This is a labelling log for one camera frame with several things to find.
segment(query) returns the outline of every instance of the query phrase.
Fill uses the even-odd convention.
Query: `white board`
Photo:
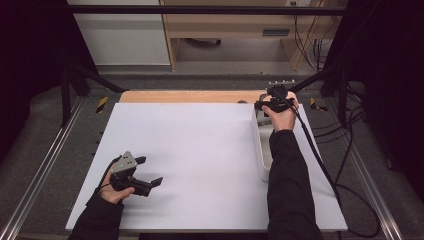
[[[163,177],[163,182],[147,198],[132,195],[124,201],[121,229],[266,231],[267,183],[258,174],[258,133],[252,124],[251,104],[116,104],[66,229],[74,227],[110,161],[129,150],[134,157],[147,157],[134,177]],[[308,166],[316,162],[305,158]],[[319,169],[309,172],[311,181],[326,182],[312,176]],[[320,229],[346,230],[328,183],[312,183],[312,188]]]

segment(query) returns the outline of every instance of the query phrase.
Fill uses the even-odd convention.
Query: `black curtain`
[[[367,1],[350,3],[358,7]],[[424,1],[381,0],[345,48],[365,17],[342,22],[326,64],[342,59],[348,80],[364,83],[365,110],[389,162],[424,201]],[[343,58],[341,49],[347,50]],[[334,91],[339,79],[325,79],[325,89]]]
[[[98,73],[73,15],[49,13],[46,3],[67,1],[0,1],[0,163],[25,124],[32,97],[59,86],[61,72],[72,64]],[[69,72],[71,83],[88,88],[83,76]]]

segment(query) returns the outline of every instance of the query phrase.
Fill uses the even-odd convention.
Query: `floor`
[[[269,81],[295,80],[300,82],[314,74],[315,69],[303,64],[302,70],[292,71],[279,41],[229,40],[222,44],[183,41],[178,54],[178,64],[174,72],[157,69],[140,69],[130,74],[123,69],[106,69],[102,74],[117,85],[129,89],[264,89]],[[65,136],[63,145],[48,167],[46,177],[39,181],[39,191],[30,208],[24,211],[23,222],[18,226],[18,239],[66,239],[69,234],[64,226],[78,196],[79,189],[90,167],[91,160],[101,141],[102,132],[112,111],[113,103],[119,101],[120,94],[113,93],[95,82],[89,82],[92,92],[81,98],[72,94],[75,104],[81,103],[80,113],[75,124]],[[337,96],[322,98],[319,82],[298,93],[305,106],[310,106],[311,98],[319,108],[307,107],[307,116],[314,135],[322,135],[335,129],[336,118],[331,110],[337,104]],[[363,86],[351,83],[357,91]],[[100,99],[107,96],[108,102],[101,113],[96,113]],[[353,110],[359,103],[349,98],[348,108]],[[389,170],[384,153],[366,123],[366,116],[359,114],[359,121],[353,125],[354,147],[347,156],[340,183],[354,189],[364,199],[371,200],[369,186],[358,172],[358,158],[387,206],[389,215],[400,238],[390,238],[380,231],[374,239],[424,239],[424,207],[410,188],[401,172]],[[60,131],[61,97],[60,89],[54,88],[36,96],[31,103],[31,114],[19,139],[0,168],[0,228],[4,228],[21,205],[28,186],[38,176],[38,168],[45,164],[46,153]],[[323,137],[316,137],[322,159],[335,178],[341,159],[346,151],[347,130],[341,129]],[[366,235],[379,228],[374,216],[362,201],[352,193],[340,189],[343,213],[349,228]],[[343,239],[362,239],[351,232],[343,232]],[[136,239],[131,233],[122,233],[122,238]],[[335,233],[324,233],[325,239],[338,239]]]

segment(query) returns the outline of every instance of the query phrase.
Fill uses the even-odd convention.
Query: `hand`
[[[296,95],[293,92],[288,92],[287,94],[287,99],[290,98],[294,98],[293,100],[293,107],[295,109],[299,108],[299,103],[297,102],[297,98]],[[281,130],[291,130],[293,131],[294,129],[294,123],[296,121],[296,114],[293,112],[293,110],[291,108],[280,112],[280,113],[276,113],[274,111],[271,110],[271,108],[267,107],[267,106],[262,106],[262,110],[269,115],[269,117],[271,118],[271,122],[272,122],[272,126],[274,127],[274,130],[276,132],[281,131]]]
[[[105,180],[103,180],[102,186],[104,187],[100,189],[99,195],[104,200],[113,204],[117,204],[120,200],[129,197],[135,191],[135,188],[129,187],[119,192],[115,191],[112,185],[110,185],[110,170],[112,169],[112,167],[108,170]]]

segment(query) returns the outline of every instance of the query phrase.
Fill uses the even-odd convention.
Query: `cable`
[[[375,229],[375,232],[374,233],[372,233],[372,234],[369,234],[369,235],[367,235],[367,234],[362,234],[362,233],[358,233],[358,232],[356,232],[356,231],[354,231],[354,230],[352,230],[352,229],[350,229],[349,227],[347,228],[347,230],[350,232],[350,233],[353,233],[353,234],[355,234],[356,236],[358,236],[358,237],[362,237],[362,238],[375,238],[376,236],[378,236],[378,234],[380,234],[380,231],[381,231],[381,229],[380,229],[380,219],[378,218],[378,214],[377,214],[377,212],[373,209],[373,207],[371,206],[371,204],[369,204],[368,202],[367,202],[367,200],[365,200],[363,197],[361,197],[357,192],[355,192],[354,190],[352,190],[351,188],[348,188],[348,187],[346,187],[346,186],[344,186],[344,185],[342,185],[342,184],[336,184],[336,186],[337,187],[340,187],[340,188],[343,188],[343,189],[345,189],[345,190],[347,190],[347,191],[349,191],[349,192],[351,192],[352,194],[354,194],[356,197],[358,197],[363,203],[365,203],[365,205],[367,205],[367,207],[371,210],[371,212],[372,212],[372,214],[374,215],[374,218],[375,218],[375,220],[376,220],[376,222],[377,222],[377,227],[376,227],[376,229]]]
[[[357,115],[355,115],[352,119],[350,119],[347,123],[349,123],[349,124],[354,124],[354,123],[356,123],[358,120],[359,120],[359,116],[361,115],[361,114],[363,114],[364,113],[364,111],[362,111],[362,112],[360,112],[360,113],[358,113]],[[333,130],[331,130],[331,131],[329,131],[329,132],[326,132],[326,133],[323,133],[323,134],[320,134],[320,135],[316,135],[316,136],[314,136],[314,138],[319,138],[319,137],[324,137],[324,136],[327,136],[327,135],[330,135],[330,134],[332,134],[332,133],[334,133],[334,132],[336,132],[337,130],[340,130],[340,129],[342,129],[342,128],[344,128],[343,126],[340,126],[340,127],[338,127],[338,128],[335,128],[335,129],[333,129]]]
[[[115,164],[116,162],[118,162],[118,160],[121,158],[121,156],[119,156],[119,157],[117,157],[117,158],[115,158],[115,159],[113,159],[112,160],[112,162],[110,162],[109,163],[109,166],[106,168],[106,171],[103,173],[103,177],[102,177],[102,179],[100,180],[100,183],[99,183],[99,186],[96,188],[96,193],[99,193],[99,191],[100,191],[100,189],[102,189],[103,187],[105,187],[105,186],[107,186],[107,185],[105,185],[105,186],[102,186],[102,184],[103,184],[103,181],[105,180],[105,178],[106,178],[106,175],[107,175],[107,173],[109,172],[109,169],[112,167],[112,165],[113,164]]]
[[[339,121],[337,121],[337,122],[332,123],[332,124],[330,124],[330,125],[328,125],[328,126],[325,126],[325,127],[314,127],[314,128],[312,128],[312,130],[329,128],[329,127],[331,127],[331,126],[333,126],[333,125],[336,125],[336,124],[339,124],[339,123],[340,123],[340,122],[339,122]]]
[[[358,109],[360,109],[360,108],[362,108],[362,106],[358,106],[358,107],[356,107],[354,110],[352,110],[352,112],[350,113],[350,116],[349,116],[349,124],[348,124],[348,126],[349,126],[349,129],[348,129],[348,132],[350,133],[350,141],[349,141],[349,144],[348,144],[348,147],[347,147],[347,149],[346,149],[346,152],[345,152],[345,155],[344,155],[344,157],[343,157],[343,160],[342,160],[342,164],[341,164],[341,166],[340,166],[340,168],[339,168],[339,172],[337,173],[337,177],[336,177],[336,180],[335,180],[335,185],[336,185],[336,187],[340,187],[340,188],[343,188],[343,189],[345,189],[345,190],[347,190],[347,191],[349,191],[349,192],[351,192],[352,194],[354,194],[356,197],[358,197],[362,202],[364,202],[366,205],[367,205],[367,207],[371,210],[371,212],[372,212],[372,214],[374,215],[374,218],[376,219],[376,222],[377,222],[377,229],[376,229],[376,231],[373,233],[373,234],[370,234],[370,235],[366,235],[366,234],[362,234],[362,233],[358,233],[358,232],[356,232],[356,231],[354,231],[354,230],[352,230],[352,229],[350,229],[349,227],[348,227],[348,231],[349,232],[351,232],[352,234],[354,234],[354,235],[356,235],[356,236],[359,236],[359,237],[362,237],[362,238],[374,238],[374,237],[376,237],[379,233],[380,233],[380,219],[378,218],[378,215],[377,215],[377,212],[372,208],[372,206],[363,198],[363,197],[361,197],[358,193],[356,193],[354,190],[352,190],[352,189],[350,189],[350,188],[348,188],[348,187],[346,187],[346,186],[344,186],[344,185],[341,185],[341,184],[339,184],[338,183],[338,181],[339,181],[339,179],[340,179],[340,175],[341,175],[341,173],[342,173],[342,170],[343,170],[343,168],[344,168],[344,166],[345,166],[345,163],[346,163],[346,160],[347,160],[347,156],[348,156],[348,153],[350,152],[350,148],[352,147],[352,143],[353,143],[353,129],[352,129],[352,125],[353,125],[353,123],[354,123],[354,121],[353,121],[353,113],[356,111],[356,110],[358,110]]]
[[[327,181],[330,183],[330,186],[331,186],[331,188],[333,189],[334,195],[336,196],[337,202],[338,202],[339,206],[341,207],[342,205],[341,205],[341,200],[340,200],[339,192],[337,191],[337,188],[336,188],[336,186],[334,185],[334,182],[333,182],[333,180],[331,179],[330,174],[328,173],[327,169],[325,168],[325,166],[324,166],[324,164],[323,164],[323,162],[322,162],[322,160],[321,160],[321,157],[319,156],[319,154],[318,154],[318,152],[317,152],[317,150],[316,150],[316,148],[315,148],[315,146],[314,146],[314,143],[313,143],[313,141],[312,141],[311,135],[309,134],[309,131],[308,131],[308,129],[306,128],[306,124],[303,122],[302,118],[300,117],[299,111],[298,111],[297,109],[295,109],[295,108],[292,106],[292,104],[290,104],[290,103],[287,101],[287,99],[286,99],[285,97],[281,96],[281,94],[280,94],[280,93],[278,93],[278,91],[274,91],[274,93],[276,93],[276,94],[277,94],[277,95],[278,95],[281,99],[283,99],[283,100],[284,100],[284,102],[287,104],[287,106],[289,106],[289,107],[290,107],[290,109],[294,112],[294,114],[296,115],[296,117],[299,119],[299,121],[300,121],[300,123],[301,123],[301,126],[302,126],[302,129],[303,129],[303,131],[305,132],[306,139],[308,140],[308,143],[309,143],[309,145],[311,146],[311,150],[312,150],[312,152],[313,152],[313,154],[314,154],[314,156],[315,156],[315,158],[316,158],[316,160],[317,160],[317,162],[318,162],[319,166],[321,167],[322,172],[324,173],[325,177],[327,178]]]
[[[330,139],[330,140],[327,140],[327,141],[323,141],[323,142],[317,142],[317,144],[324,144],[324,143],[329,143],[329,142],[335,141],[335,140],[337,140],[337,139],[339,139],[339,138],[343,137],[343,136],[344,136],[344,135],[346,135],[347,133],[348,133],[348,131],[346,131],[346,132],[342,133],[342,135],[340,135],[340,136],[338,136],[338,137],[335,137],[335,138],[333,138],[333,139]]]

